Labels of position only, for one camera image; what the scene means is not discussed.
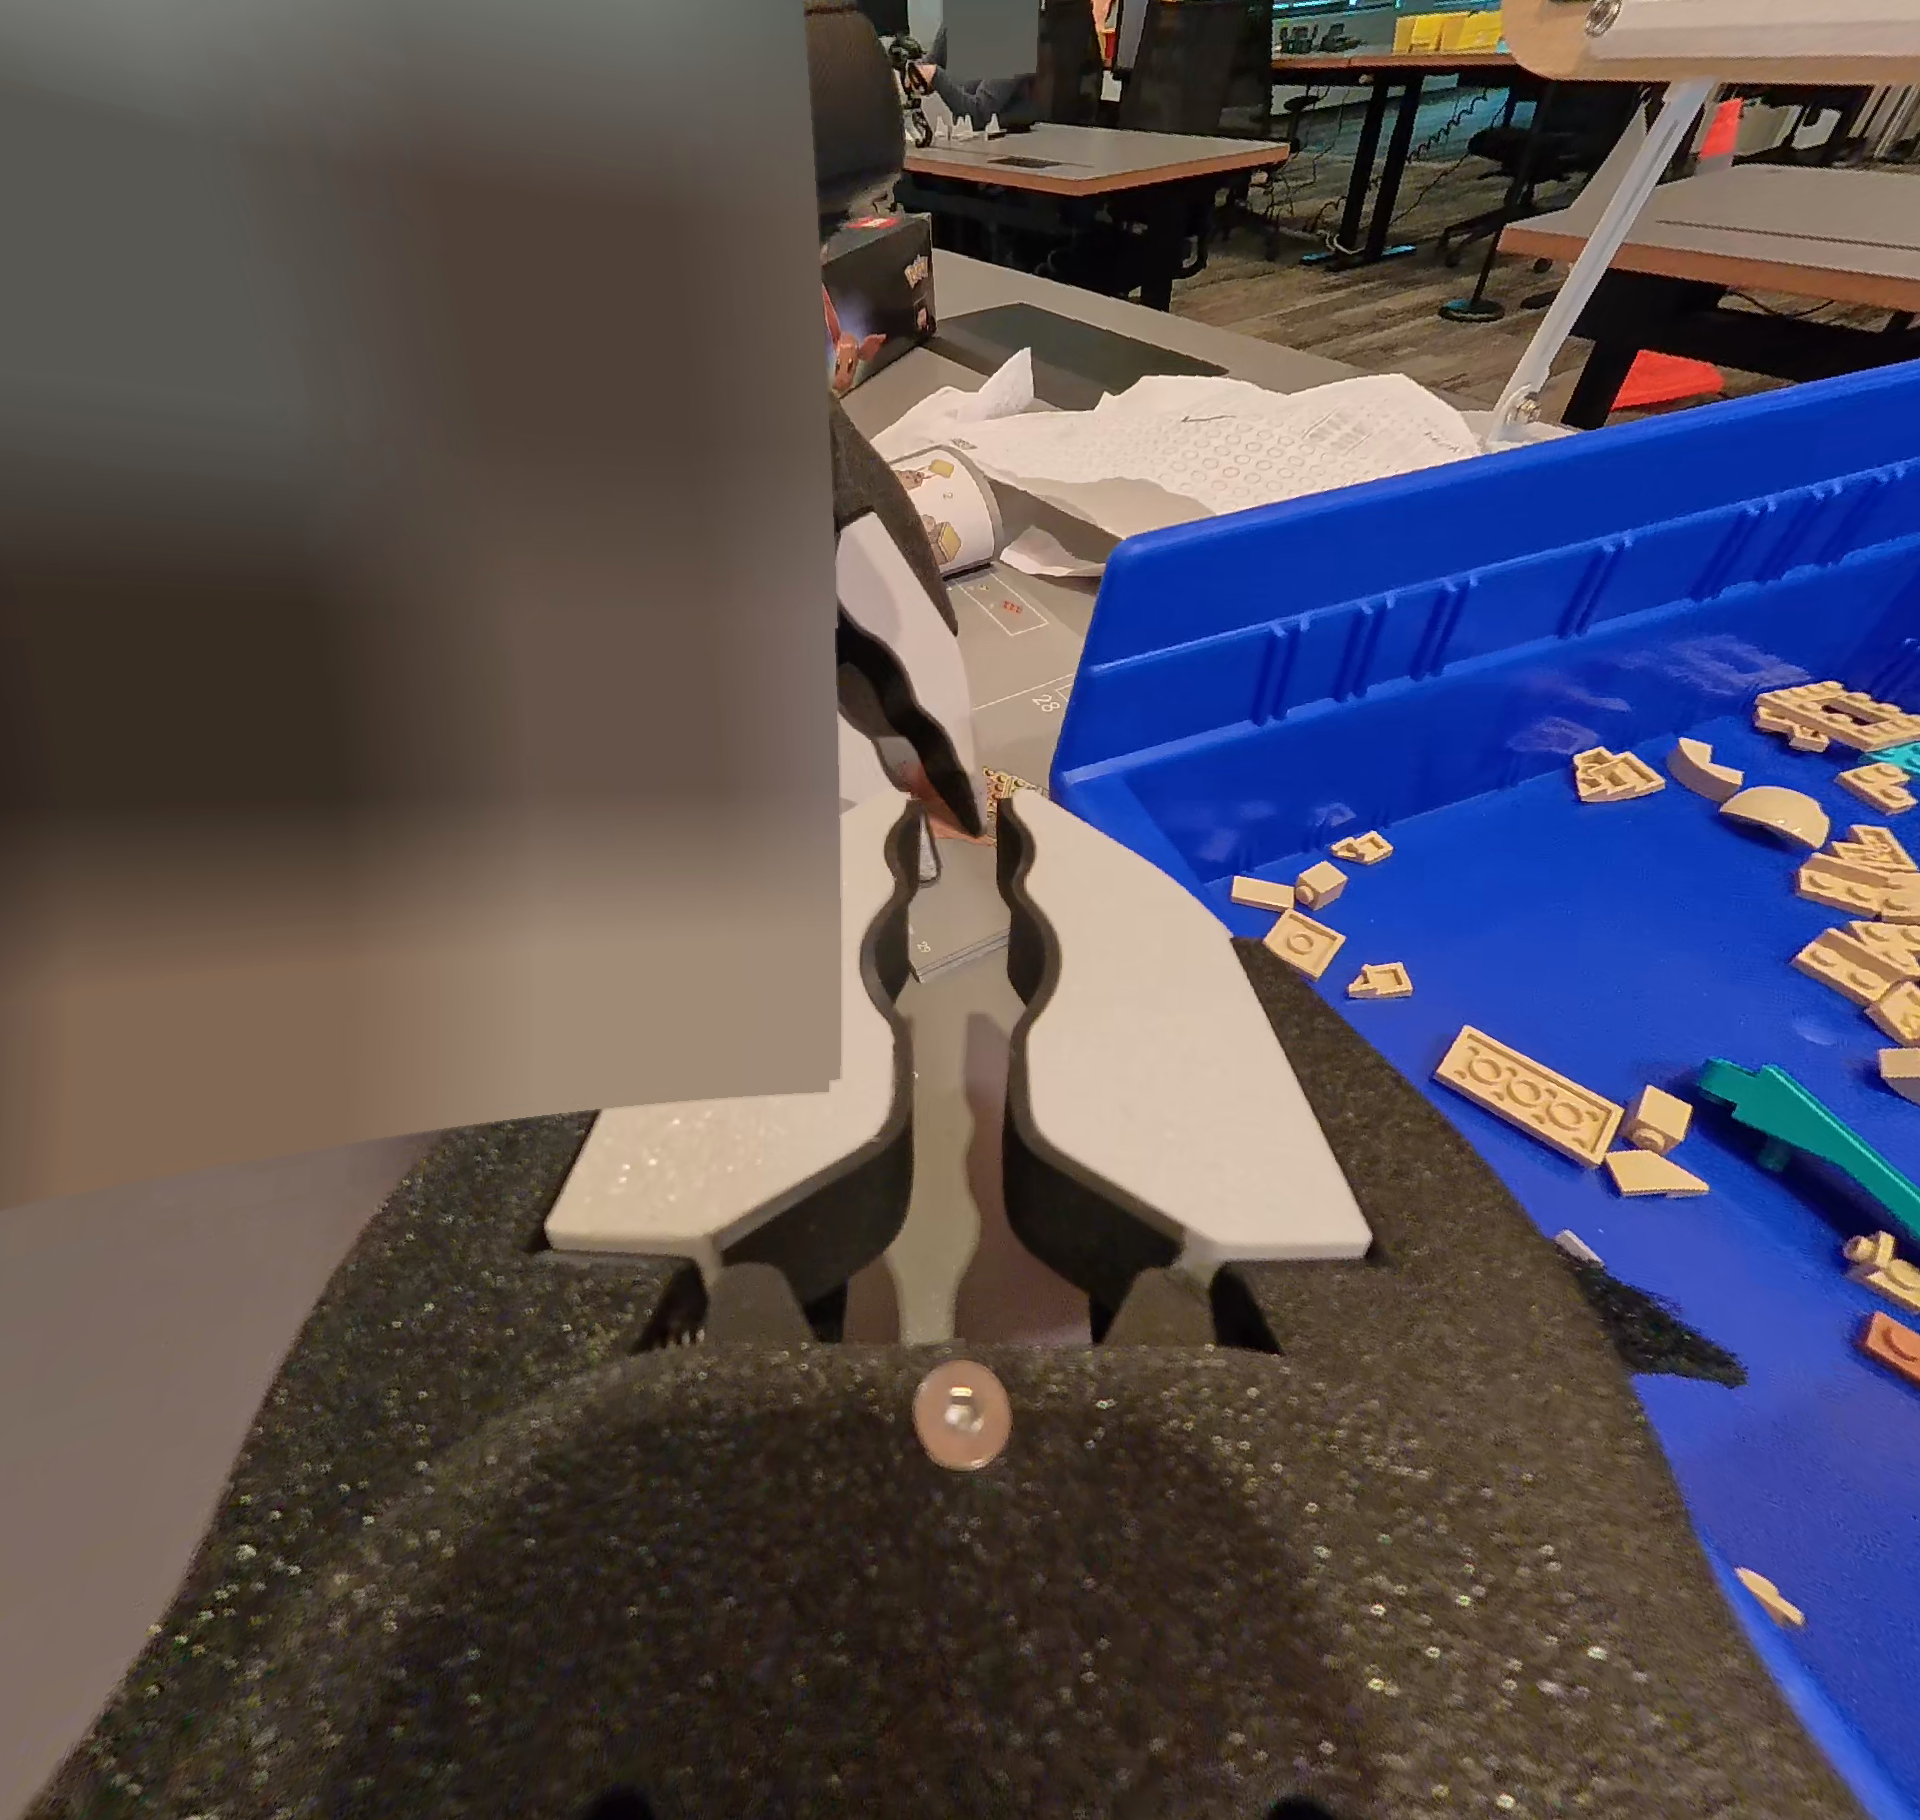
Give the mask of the curled white booklet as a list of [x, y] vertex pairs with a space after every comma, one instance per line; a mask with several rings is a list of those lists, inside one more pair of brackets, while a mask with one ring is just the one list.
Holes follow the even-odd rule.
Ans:
[[930, 444], [891, 461], [906, 489], [943, 580], [993, 567], [1004, 549], [1004, 525], [987, 474], [957, 444]]

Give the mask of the teal curved brick piece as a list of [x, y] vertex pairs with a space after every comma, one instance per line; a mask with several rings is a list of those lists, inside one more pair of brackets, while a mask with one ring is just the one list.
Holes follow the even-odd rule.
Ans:
[[1788, 1069], [1743, 1069], [1708, 1054], [1697, 1094], [1723, 1105], [1738, 1130], [1757, 1136], [1757, 1164], [1781, 1176], [1797, 1158], [1815, 1158], [1846, 1176], [1894, 1230], [1920, 1238], [1920, 1186], [1907, 1179], [1868, 1136], [1845, 1123]]

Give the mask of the black office chair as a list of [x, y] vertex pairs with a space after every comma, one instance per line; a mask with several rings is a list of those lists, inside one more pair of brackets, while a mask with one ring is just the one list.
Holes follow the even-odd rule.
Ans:
[[1275, 0], [1150, 0], [1121, 127], [1271, 140]]
[[876, 27], [853, 0], [805, 0], [816, 221], [828, 242], [903, 171], [903, 99]]
[[1104, 33], [1091, 0], [1040, 6], [1037, 53], [1037, 118], [1040, 124], [1094, 124], [1104, 99]]

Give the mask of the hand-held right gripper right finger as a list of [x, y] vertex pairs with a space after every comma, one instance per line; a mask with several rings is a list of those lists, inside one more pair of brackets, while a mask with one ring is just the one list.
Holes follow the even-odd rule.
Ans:
[[997, 801], [1001, 1196], [1104, 1331], [1144, 1273], [1210, 1304], [1241, 1260], [1361, 1260], [1373, 1230], [1224, 921], [1045, 793]]

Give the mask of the pile of tan bricks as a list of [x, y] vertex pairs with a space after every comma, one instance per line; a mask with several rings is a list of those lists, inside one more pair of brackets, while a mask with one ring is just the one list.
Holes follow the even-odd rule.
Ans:
[[1864, 1644], [1917, 1622], [1920, 1402], [1861, 1355], [1917, 1325], [1917, 1241], [1846, 1176], [1757, 1164], [1697, 1094], [1708, 1054], [1778, 1066], [1907, 1179], [1917, 1099], [1882, 1018], [1917, 1018], [1917, 813], [1845, 771], [1917, 742], [1871, 661], [1683, 639], [1675, 657], [1474, 669], [1314, 699], [1135, 777], [1224, 904], [1306, 889], [1340, 1006], [1521, 1200], [1738, 1355], [1738, 1419], [1659, 1395], [1708, 1536]]

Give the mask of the black toy box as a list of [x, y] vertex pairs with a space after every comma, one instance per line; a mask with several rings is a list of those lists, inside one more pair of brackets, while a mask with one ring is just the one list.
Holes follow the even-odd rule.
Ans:
[[937, 331], [931, 217], [852, 217], [820, 247], [828, 391], [852, 396]]

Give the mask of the blue plastic bin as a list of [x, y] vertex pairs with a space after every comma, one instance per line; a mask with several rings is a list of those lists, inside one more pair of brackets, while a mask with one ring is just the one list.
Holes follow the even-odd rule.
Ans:
[[[1577, 434], [1271, 510], [1125, 539], [1053, 757], [1053, 793], [1222, 904], [1135, 777], [1241, 721], [1502, 661], [1659, 651], [1732, 633], [1764, 657], [1871, 661], [1917, 682], [1917, 363]], [[1645, 1379], [1738, 1419], [1743, 1386]], [[1708, 1561], [1732, 1571], [1693, 1493]], [[1868, 1814], [1917, 1814], [1917, 1622], [1788, 1629], [1734, 1615]]]

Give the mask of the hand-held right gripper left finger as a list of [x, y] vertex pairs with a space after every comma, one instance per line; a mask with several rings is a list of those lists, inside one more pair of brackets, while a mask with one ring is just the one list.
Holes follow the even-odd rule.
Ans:
[[800, 1208], [903, 1113], [899, 974], [879, 964], [879, 940], [914, 889], [903, 848], [920, 846], [920, 813], [865, 800], [839, 834], [839, 1079], [824, 1091], [598, 1113], [546, 1213], [555, 1252], [693, 1258], [713, 1273], [731, 1246]]

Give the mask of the wood-edged office table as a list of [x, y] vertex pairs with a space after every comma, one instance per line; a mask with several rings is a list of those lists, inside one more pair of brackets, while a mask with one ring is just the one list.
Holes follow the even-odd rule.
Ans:
[[1392, 245], [1389, 238], [1398, 221], [1398, 198], [1404, 184], [1425, 81], [1458, 77], [1470, 90], [1514, 90], [1525, 81], [1525, 70], [1502, 46], [1470, 55], [1404, 55], [1367, 46], [1340, 55], [1271, 55], [1266, 74], [1275, 84], [1367, 84], [1340, 228], [1326, 247], [1306, 251], [1306, 265], [1322, 271], [1373, 265], [1385, 258], [1414, 251], [1410, 245]]
[[1590, 297], [1569, 273], [1543, 326], [1590, 360], [1562, 426], [1606, 426], [1643, 353], [1778, 382], [1907, 363], [1920, 353], [1920, 182], [1738, 163], [1659, 184]]
[[1282, 163], [1284, 140], [1040, 124], [914, 146], [895, 194], [943, 247], [1167, 312], [1222, 194]]

